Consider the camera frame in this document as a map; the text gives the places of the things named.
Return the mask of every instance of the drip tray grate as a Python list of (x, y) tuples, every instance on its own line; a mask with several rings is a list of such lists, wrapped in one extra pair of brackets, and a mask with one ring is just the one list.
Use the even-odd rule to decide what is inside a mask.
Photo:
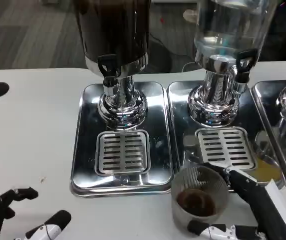
[(241, 127), (203, 128), (195, 132), (195, 137), (205, 163), (220, 163), (241, 170), (256, 166), (248, 145), (247, 132)]
[(145, 131), (102, 132), (97, 137), (96, 172), (114, 175), (146, 171), (150, 165), (148, 145)]

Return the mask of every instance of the stainless steel stand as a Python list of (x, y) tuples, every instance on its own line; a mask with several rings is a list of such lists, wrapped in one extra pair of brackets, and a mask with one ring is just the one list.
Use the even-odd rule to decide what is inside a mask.
[[(98, 69), (96, 63), (86, 62), (90, 69)], [(170, 190), (174, 170), (166, 93), (156, 82), (134, 85), (131, 76), (146, 63), (145, 55), (122, 66), (117, 79), (109, 82), (104, 78), (103, 84), (84, 90), (70, 181), (74, 195), (119, 196)]]
[(132, 76), (118, 79), (117, 90), (108, 91), (105, 90), (101, 96), (98, 111), (109, 127), (126, 129), (143, 122), (147, 100), (142, 92), (135, 89)]
[(232, 93), (231, 75), (206, 72), (203, 85), (194, 88), (188, 97), (191, 117), (205, 127), (229, 125), (236, 117), (239, 100)]
[(205, 127), (231, 124), (239, 109), (239, 97), (247, 88), (249, 71), (257, 61), (257, 50), (240, 52), (237, 59), (208, 57), (197, 50), (195, 61), (207, 72), (202, 85), (189, 94), (190, 116)]
[[(176, 168), (192, 167), (205, 161), (229, 161), (241, 170), (253, 175), (260, 184), (268, 183), (271, 180), (271, 177), (266, 178), (266, 173), (271, 172), (273, 173), (271, 174), (272, 178), (277, 181), (278, 186), (282, 186), (281, 171), (275, 161), (262, 164), (260, 146), (256, 144), (255, 140), (257, 133), (262, 131), (264, 127), (250, 91), (246, 90), (240, 96), (239, 111), (235, 115), (230, 129), (207, 128), (206, 130), (203, 124), (195, 122), (190, 116), (187, 104), (191, 90), (199, 89), (203, 86), (202, 83), (201, 81), (178, 81), (170, 84), (167, 88), (173, 128), (171, 142), (176, 153), (176, 160), (174, 161), (177, 163)], [(201, 131), (206, 134), (199, 136), (199, 129), (202, 129)], [(226, 140), (229, 140), (229, 148), (222, 146)]]

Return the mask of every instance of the metal tray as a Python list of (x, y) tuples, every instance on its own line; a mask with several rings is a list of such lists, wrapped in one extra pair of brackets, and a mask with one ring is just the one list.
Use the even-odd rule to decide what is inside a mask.
[[(198, 139), (195, 137), (195, 132), (204, 127), (190, 117), (187, 107), (190, 91), (201, 84), (202, 81), (179, 81), (170, 84), (167, 88), (173, 128), (171, 142), (176, 153), (173, 162), (177, 163), (175, 166), (177, 170), (203, 162), (202, 153), (197, 147)], [(249, 90), (241, 95), (239, 113), (229, 127), (241, 128), (246, 131), (248, 147), (254, 156), (253, 162), (257, 163), (254, 167), (243, 170), (255, 177), (262, 185), (274, 179), (278, 187), (282, 187), (282, 175), (277, 161), (272, 157), (265, 156), (261, 149), (262, 143), (256, 143), (256, 135), (264, 131), (264, 127)]]
[(286, 80), (262, 81), (257, 83), (251, 93), (270, 144), (265, 146), (264, 152), (276, 156), (286, 180), (286, 120), (280, 115), (280, 108), (276, 101), (280, 92), (286, 87)]

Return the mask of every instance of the chrome dispenser base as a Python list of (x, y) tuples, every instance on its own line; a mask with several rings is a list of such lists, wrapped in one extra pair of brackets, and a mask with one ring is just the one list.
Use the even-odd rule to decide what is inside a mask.
[[(202, 81), (179, 81), (170, 84), (167, 88), (171, 124), (173, 128), (171, 142), (176, 153), (174, 163), (177, 163), (175, 166), (177, 169), (192, 167), (204, 161), (204, 157), (202, 156), (203, 153), (197, 145), (199, 138), (196, 137), (197, 135), (195, 136), (197, 130), (204, 129), (204, 126), (195, 122), (190, 116), (188, 110), (188, 100), (191, 90), (198, 89), (202, 83)], [(240, 169), (246, 171), (250, 175), (253, 175), (260, 184), (266, 184), (271, 180), (271, 178), (273, 178), (276, 180), (278, 186), (282, 186), (281, 171), (278, 166), (263, 162), (263, 160), (260, 159), (261, 150), (259, 149), (260, 146), (256, 144), (255, 139), (257, 133), (262, 131), (264, 128), (249, 90), (245, 91), (239, 98), (239, 111), (234, 121), (231, 123), (231, 127), (235, 127), (235, 130), (232, 131), (233, 133), (237, 132), (236, 130), (239, 127), (245, 129), (249, 142), (248, 148), (251, 151), (251, 155), (255, 162), (254, 165), (244, 162), (242, 163), (244, 164), (243, 167), (241, 164), (239, 165)], [(209, 128), (207, 132), (225, 129), (226, 128)], [(242, 159), (241, 156), (234, 157), (237, 158), (235, 160), (236, 162), (239, 162), (239, 160)]]
[(80, 100), (71, 192), (80, 197), (167, 193), (173, 178), (167, 96), (156, 82), (136, 82), (147, 100), (138, 126), (109, 128), (100, 116), (102, 84), (88, 86)]
[(203, 86), (194, 88), (188, 96), (188, 110), (191, 117), (205, 127), (219, 128), (231, 124), (238, 108), (238, 98), (233, 98), (225, 104), (205, 102)]
[(115, 104), (111, 98), (103, 94), (99, 99), (98, 111), (106, 124), (113, 129), (127, 129), (140, 125), (147, 114), (147, 100), (145, 95), (133, 89), (133, 100), (127, 105)]
[(230, 125), (238, 112), (239, 100), (234, 94), (235, 83), (230, 74), (206, 72), (202, 86), (188, 96), (190, 116), (204, 127), (219, 128)]

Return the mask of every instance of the water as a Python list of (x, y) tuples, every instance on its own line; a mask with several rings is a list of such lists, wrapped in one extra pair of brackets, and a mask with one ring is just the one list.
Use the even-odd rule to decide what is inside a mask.
[(270, 22), (269, 8), (268, 0), (200, 0), (196, 48), (210, 58), (230, 61), (235, 61), (237, 52), (260, 49)]

